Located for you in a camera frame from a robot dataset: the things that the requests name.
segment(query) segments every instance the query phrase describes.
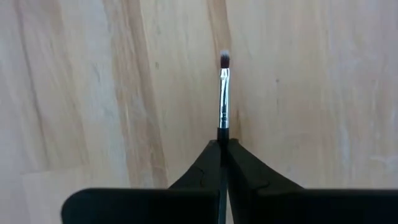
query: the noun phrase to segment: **light wood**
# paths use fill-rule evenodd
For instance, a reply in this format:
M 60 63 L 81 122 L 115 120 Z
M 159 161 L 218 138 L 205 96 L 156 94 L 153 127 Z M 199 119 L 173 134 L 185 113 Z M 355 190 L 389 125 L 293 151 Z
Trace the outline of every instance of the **light wood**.
M 396 0 L 0 1 L 0 223 L 167 187 L 231 132 L 304 187 L 398 187 Z

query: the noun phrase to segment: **silver ferrule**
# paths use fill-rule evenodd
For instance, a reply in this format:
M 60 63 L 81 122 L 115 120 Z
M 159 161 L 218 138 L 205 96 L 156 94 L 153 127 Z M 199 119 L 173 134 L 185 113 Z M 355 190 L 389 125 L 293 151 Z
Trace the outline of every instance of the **silver ferrule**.
M 229 68 L 220 71 L 220 115 L 218 127 L 229 128 Z

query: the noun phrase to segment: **wooden surface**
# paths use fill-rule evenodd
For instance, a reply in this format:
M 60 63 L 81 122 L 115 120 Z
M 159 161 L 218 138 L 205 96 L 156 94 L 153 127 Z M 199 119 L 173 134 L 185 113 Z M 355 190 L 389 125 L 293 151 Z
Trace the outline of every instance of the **wooden surface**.
M 0 223 L 166 187 L 231 132 L 305 187 L 398 187 L 396 0 L 0 0 Z

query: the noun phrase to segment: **brush ferrule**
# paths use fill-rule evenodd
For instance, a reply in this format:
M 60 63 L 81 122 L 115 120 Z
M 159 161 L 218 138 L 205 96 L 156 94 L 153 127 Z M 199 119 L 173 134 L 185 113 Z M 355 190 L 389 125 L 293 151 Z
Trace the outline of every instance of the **brush ferrule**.
M 220 115 L 219 128 L 229 128 L 229 68 L 220 70 Z

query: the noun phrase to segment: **brush bristles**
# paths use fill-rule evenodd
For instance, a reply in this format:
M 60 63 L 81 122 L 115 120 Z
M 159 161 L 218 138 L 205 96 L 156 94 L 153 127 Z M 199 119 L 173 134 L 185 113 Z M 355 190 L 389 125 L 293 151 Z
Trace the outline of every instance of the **brush bristles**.
M 221 55 L 221 68 L 229 68 L 229 52 L 227 50 L 222 50 Z

